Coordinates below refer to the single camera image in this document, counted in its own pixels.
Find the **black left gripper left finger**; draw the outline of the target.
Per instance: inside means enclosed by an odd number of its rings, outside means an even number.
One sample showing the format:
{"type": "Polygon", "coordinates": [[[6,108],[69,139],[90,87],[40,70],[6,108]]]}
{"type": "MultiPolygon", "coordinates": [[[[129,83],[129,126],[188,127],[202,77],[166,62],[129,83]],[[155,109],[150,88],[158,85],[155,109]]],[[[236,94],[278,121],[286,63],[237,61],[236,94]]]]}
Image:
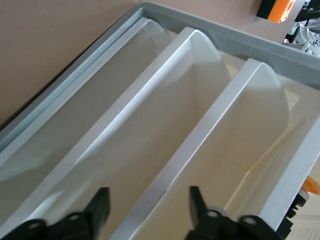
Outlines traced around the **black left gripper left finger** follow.
{"type": "Polygon", "coordinates": [[[101,187],[82,211],[66,215],[49,227],[51,240],[96,240],[111,211],[110,189],[101,187]]]}

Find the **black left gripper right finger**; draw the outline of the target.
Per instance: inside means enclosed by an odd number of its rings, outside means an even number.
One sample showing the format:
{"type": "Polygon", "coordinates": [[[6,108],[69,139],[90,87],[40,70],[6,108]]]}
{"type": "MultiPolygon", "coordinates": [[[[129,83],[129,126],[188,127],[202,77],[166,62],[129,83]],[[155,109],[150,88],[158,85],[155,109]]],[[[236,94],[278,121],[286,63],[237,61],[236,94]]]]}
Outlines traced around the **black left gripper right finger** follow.
{"type": "Polygon", "coordinates": [[[193,225],[187,240],[234,240],[235,224],[218,207],[207,207],[199,187],[189,188],[189,212],[193,225]]]}

